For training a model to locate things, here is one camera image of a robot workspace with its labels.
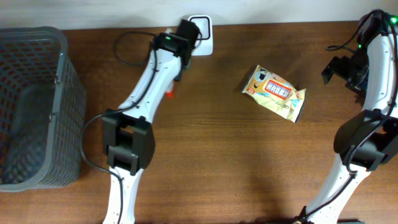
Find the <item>yellow snack bag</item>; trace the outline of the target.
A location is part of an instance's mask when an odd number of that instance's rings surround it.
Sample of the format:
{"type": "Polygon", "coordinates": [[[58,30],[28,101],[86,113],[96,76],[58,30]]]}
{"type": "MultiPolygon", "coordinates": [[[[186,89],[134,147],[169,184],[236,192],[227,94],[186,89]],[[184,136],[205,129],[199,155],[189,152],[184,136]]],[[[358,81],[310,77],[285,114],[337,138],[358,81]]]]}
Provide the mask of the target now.
{"type": "Polygon", "coordinates": [[[296,123],[302,113],[307,90],[297,90],[290,82],[257,65],[241,93],[275,114],[296,123]]]}

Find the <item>red snack packet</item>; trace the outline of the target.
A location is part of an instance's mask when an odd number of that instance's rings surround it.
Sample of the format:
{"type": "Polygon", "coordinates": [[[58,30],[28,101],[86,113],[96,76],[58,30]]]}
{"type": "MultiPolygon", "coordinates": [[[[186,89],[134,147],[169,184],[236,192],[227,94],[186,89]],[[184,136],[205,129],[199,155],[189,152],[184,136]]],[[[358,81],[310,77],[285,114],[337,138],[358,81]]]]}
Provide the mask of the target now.
{"type": "Polygon", "coordinates": [[[167,98],[173,98],[174,97],[174,82],[168,85],[165,95],[167,98]]]}

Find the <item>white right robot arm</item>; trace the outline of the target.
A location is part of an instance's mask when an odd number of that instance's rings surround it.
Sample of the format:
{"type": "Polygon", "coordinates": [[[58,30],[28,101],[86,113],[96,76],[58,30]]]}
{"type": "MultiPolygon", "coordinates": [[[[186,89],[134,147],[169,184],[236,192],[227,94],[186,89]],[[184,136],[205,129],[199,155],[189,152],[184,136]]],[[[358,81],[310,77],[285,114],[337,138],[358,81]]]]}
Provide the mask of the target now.
{"type": "Polygon", "coordinates": [[[322,71],[364,99],[362,111],[337,131],[335,159],[319,194],[294,223],[338,223],[358,185],[397,154],[397,16],[373,9],[352,35],[358,48],[351,57],[334,57],[322,71]]]}

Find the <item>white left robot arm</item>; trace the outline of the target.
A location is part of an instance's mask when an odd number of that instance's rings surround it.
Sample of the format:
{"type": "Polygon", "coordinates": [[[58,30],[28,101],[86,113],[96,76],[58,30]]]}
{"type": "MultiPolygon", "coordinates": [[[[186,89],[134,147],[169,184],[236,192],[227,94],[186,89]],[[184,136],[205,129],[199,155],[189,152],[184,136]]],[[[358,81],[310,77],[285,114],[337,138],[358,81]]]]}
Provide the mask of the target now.
{"type": "Polygon", "coordinates": [[[105,223],[134,223],[140,178],[155,152],[152,129],[157,108],[190,65],[201,32],[188,20],[177,30],[168,29],[150,42],[146,68],[134,90],[116,110],[102,118],[103,152],[111,173],[105,223]]]}

